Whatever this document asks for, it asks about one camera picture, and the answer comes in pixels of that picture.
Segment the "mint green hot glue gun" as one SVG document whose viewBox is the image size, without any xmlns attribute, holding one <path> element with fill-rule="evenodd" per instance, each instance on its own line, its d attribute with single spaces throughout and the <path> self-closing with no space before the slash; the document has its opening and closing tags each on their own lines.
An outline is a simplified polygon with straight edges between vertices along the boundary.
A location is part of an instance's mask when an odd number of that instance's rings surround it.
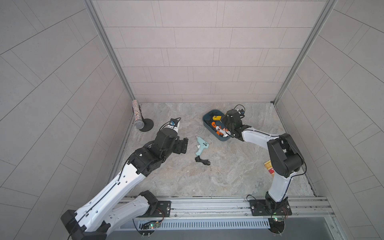
<svg viewBox="0 0 384 240">
<path fill-rule="evenodd" d="M 209 147 L 209 144 L 205 140 L 203 140 L 201 137 L 197 137 L 197 142 L 198 142 L 198 145 L 197 145 L 198 151 L 196 152 L 195 161 L 197 163 L 202 163 L 205 166 L 210 166 L 211 162 L 209 160 L 201 159 L 201 154 L 205 149 Z"/>
</svg>

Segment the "white hot glue gun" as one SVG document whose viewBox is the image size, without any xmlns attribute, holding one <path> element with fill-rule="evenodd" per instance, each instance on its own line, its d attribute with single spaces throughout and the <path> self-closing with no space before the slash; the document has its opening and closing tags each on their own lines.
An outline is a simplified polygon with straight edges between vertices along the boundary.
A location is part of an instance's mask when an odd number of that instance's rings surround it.
<svg viewBox="0 0 384 240">
<path fill-rule="evenodd" d="M 227 138 L 231 136 L 231 133 L 227 131 L 227 129 L 222 129 L 220 126 L 216 126 L 216 133 L 223 138 Z"/>
</svg>

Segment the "orange hot glue gun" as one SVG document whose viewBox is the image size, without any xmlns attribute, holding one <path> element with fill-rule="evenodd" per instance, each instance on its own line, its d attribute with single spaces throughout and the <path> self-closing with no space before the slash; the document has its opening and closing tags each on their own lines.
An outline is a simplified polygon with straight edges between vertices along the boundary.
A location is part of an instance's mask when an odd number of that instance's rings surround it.
<svg viewBox="0 0 384 240">
<path fill-rule="evenodd" d="M 223 132 L 223 130 L 218 126 L 216 125 L 215 122 L 212 122 L 211 123 L 212 127 L 215 129 L 216 133 L 220 136 L 223 136 L 225 132 Z"/>
</svg>

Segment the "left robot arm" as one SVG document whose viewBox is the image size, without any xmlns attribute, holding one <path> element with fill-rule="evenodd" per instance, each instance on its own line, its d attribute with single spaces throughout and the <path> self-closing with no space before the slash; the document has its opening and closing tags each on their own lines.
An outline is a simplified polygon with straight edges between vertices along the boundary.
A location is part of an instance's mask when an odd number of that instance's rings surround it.
<svg viewBox="0 0 384 240">
<path fill-rule="evenodd" d="M 137 184 L 157 170 L 173 153 L 185 154 L 188 139 L 180 139 L 180 118 L 161 126 L 156 138 L 135 150 L 122 170 L 94 198 L 78 210 L 67 210 L 61 221 L 72 240 L 105 240 L 125 222 L 157 213 L 158 199 L 150 192 L 140 193 L 133 201 L 117 204 Z"/>
</svg>

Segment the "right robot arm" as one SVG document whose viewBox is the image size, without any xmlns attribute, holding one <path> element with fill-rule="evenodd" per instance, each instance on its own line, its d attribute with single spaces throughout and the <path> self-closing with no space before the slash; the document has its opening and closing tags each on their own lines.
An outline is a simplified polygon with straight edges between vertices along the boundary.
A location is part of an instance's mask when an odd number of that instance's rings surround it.
<svg viewBox="0 0 384 240">
<path fill-rule="evenodd" d="M 272 168 L 275 171 L 272 185 L 266 193 L 266 200 L 280 203 L 287 197 L 290 182 L 305 164 L 291 135 L 271 135 L 242 123 L 244 114 L 240 110 L 229 110 L 221 116 L 221 123 L 231 137 L 242 142 L 252 143 L 268 150 Z"/>
</svg>

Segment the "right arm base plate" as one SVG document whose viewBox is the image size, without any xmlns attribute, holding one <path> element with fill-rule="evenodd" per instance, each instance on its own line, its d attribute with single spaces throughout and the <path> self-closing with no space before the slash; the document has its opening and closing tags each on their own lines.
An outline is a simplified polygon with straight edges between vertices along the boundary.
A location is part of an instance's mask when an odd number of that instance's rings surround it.
<svg viewBox="0 0 384 240">
<path fill-rule="evenodd" d="M 275 203 L 267 200 L 248 200 L 252 216 L 291 216 L 292 210 L 288 198 Z"/>
</svg>

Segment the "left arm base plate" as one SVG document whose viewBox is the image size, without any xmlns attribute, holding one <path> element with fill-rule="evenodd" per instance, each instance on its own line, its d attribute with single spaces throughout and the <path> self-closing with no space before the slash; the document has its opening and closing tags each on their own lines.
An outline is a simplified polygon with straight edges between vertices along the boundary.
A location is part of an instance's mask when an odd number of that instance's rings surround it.
<svg viewBox="0 0 384 240">
<path fill-rule="evenodd" d="M 169 217 L 171 211 L 171 201 L 158 201 L 156 206 L 150 205 L 149 209 L 146 211 L 142 217 Z"/>
</svg>

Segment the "teal plastic storage box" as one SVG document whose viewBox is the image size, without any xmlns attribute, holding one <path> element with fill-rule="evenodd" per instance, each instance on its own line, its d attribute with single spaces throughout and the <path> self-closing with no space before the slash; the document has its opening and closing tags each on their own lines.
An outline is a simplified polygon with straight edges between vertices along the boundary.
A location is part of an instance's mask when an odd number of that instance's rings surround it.
<svg viewBox="0 0 384 240">
<path fill-rule="evenodd" d="M 219 110 L 211 110 L 203 115 L 204 126 L 220 141 L 225 142 L 231 138 L 230 131 L 216 117 L 221 117 L 223 113 Z"/>
</svg>

